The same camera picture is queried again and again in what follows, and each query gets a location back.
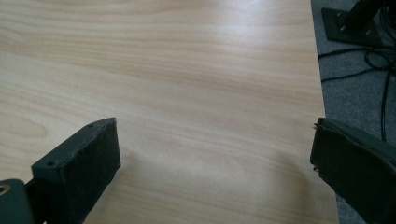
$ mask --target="screw hole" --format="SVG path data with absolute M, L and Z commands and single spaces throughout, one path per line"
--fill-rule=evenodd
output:
M 47 166 L 54 166 L 54 165 L 55 165 L 55 162 L 54 162 L 54 161 L 49 161 L 49 162 L 46 163 L 46 165 L 47 165 Z
M 10 185 L 0 185 L 0 196 L 7 193 L 11 189 Z

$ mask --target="black cable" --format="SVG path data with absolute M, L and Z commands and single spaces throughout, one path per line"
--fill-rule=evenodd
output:
M 384 91 L 382 94 L 382 102 L 381 102 L 381 138 L 384 142 L 387 141 L 387 135 L 386 135 L 386 104 L 387 104 L 387 98 L 388 98 L 388 88 L 389 88 L 389 81 L 392 73 L 394 72 L 394 65 L 396 64 L 396 60 L 392 60 L 387 54 L 390 54 L 394 56 L 396 54 L 396 48 L 390 47 L 390 46 L 385 46 L 383 48 L 353 48 L 353 49 L 339 49 L 339 50 L 334 50 L 328 53 L 323 53 L 318 55 L 318 57 L 321 58 L 326 58 L 326 57 L 331 57 L 335 55 L 340 55 L 340 54 L 345 54 L 349 52 L 356 52 L 356 51 L 365 51 L 364 53 L 364 61 L 370 68 L 367 68 L 365 70 L 362 70 L 358 73 L 354 74 L 349 74 L 345 75 L 342 77 L 327 77 L 323 78 L 321 80 L 321 83 L 325 83 L 328 81 L 333 81 L 333 80 L 338 80 L 338 79 L 345 79 L 345 78 L 350 78 L 350 77 L 358 77 L 365 75 L 369 72 L 373 71 L 388 71 L 387 77 L 385 79 L 385 84 L 384 84 Z M 371 55 L 376 55 L 377 57 L 380 57 L 384 59 L 386 64 L 375 64 L 371 61 Z
M 349 78 L 349 77 L 358 77 L 358 76 L 364 75 L 364 74 L 372 72 L 372 71 L 375 71 L 375 69 L 374 68 L 368 68 L 368 69 L 365 69 L 365 70 L 360 71 L 358 73 L 353 73 L 353 74 L 349 74 L 349 75 L 342 76 L 342 77 L 326 77 L 326 78 L 323 78 L 321 80 L 321 83 L 325 83 L 325 82 L 328 82 L 328 81 L 339 80 L 339 79 L 345 79 L 345 78 Z
M 382 141 L 384 141 L 384 142 L 387 141 L 387 132 L 386 132 L 386 123 L 385 123 L 385 110 L 386 110 L 387 98 L 388 98 L 389 81 L 390 81 L 390 77 L 392 76 L 393 71 L 394 71 L 393 67 L 391 67 L 388 70 L 387 77 L 385 78 L 384 92 L 382 94 L 382 103 L 381 103 L 381 137 L 382 137 Z
M 326 57 L 331 57 L 339 54 L 345 54 L 349 52 L 354 52 L 354 51 L 366 51 L 369 50 L 369 48 L 354 48 L 354 49 L 337 49 L 328 53 L 322 53 L 318 55 L 319 59 L 326 58 Z

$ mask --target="wooden table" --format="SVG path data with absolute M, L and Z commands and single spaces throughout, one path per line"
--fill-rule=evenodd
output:
M 0 179 L 117 117 L 86 223 L 336 223 L 309 0 L 0 0 Z

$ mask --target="wood grain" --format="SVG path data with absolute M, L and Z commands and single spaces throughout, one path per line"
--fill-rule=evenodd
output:
M 0 0 L 0 179 L 117 117 L 86 223 L 336 223 L 309 0 Z

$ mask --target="black textured pad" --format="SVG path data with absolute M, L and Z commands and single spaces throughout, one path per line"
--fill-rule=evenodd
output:
M 32 166 L 48 202 L 49 224 L 82 223 L 120 168 L 116 119 L 73 134 Z
M 396 223 L 395 147 L 340 121 L 319 119 L 311 163 L 366 222 Z

